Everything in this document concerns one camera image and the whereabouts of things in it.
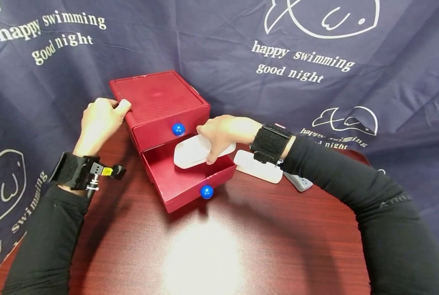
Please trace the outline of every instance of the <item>black velcro strap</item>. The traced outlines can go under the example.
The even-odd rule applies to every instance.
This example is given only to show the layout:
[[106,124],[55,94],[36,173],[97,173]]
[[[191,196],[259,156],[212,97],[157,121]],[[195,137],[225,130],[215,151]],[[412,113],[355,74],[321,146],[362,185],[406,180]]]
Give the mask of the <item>black velcro strap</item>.
[[67,153],[60,164],[61,168],[59,169],[57,179],[53,180],[61,184],[79,182],[76,178],[80,174],[82,165],[86,162],[87,159]]
[[90,168],[99,157],[78,157],[70,152],[65,152],[59,159],[48,182],[55,181],[73,190],[86,189],[90,178]]
[[280,136],[265,128],[260,128],[251,145],[251,150],[270,156],[272,158],[271,162],[276,164],[285,150],[288,141],[289,139],[286,137]]

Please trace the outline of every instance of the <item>wrist strap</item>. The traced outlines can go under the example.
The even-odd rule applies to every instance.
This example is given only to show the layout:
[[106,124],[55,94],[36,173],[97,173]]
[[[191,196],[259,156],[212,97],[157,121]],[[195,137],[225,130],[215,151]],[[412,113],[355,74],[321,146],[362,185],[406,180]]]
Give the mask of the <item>wrist strap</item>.
[[62,153],[48,182],[70,187],[72,190],[85,190],[90,181],[90,170],[99,157],[79,157],[70,152]]
[[278,164],[292,133],[279,125],[263,125],[251,145],[254,159],[262,163]]

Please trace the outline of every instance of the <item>hand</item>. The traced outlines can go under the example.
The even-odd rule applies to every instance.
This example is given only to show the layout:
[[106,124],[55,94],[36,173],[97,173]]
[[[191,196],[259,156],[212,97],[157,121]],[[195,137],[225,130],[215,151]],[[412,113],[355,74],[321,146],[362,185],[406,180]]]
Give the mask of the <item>hand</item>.
[[82,132],[74,149],[77,156],[95,156],[104,143],[118,130],[131,103],[98,98],[88,105],[82,118]]
[[204,125],[197,127],[198,134],[206,137],[211,143],[211,150],[206,163],[213,164],[220,153],[232,143],[251,145],[262,124],[245,117],[222,115],[209,119]]

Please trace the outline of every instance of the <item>black cable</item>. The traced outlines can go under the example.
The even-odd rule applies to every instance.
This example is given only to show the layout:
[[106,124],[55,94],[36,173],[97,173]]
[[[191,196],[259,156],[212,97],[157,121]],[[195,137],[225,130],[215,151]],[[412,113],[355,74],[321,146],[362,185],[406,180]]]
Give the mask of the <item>black cable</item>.
[[98,174],[93,175],[92,181],[90,181],[87,186],[87,190],[87,198],[92,199],[93,194],[98,190]]

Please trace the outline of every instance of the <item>dark blue cloth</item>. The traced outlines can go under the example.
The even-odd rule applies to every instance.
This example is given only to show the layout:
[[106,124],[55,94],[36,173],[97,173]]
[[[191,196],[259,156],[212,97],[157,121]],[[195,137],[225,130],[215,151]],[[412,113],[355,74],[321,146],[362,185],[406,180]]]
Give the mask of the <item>dark blue cloth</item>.
[[169,69],[213,116],[363,152],[439,238],[439,0],[0,0],[0,263],[87,104]]

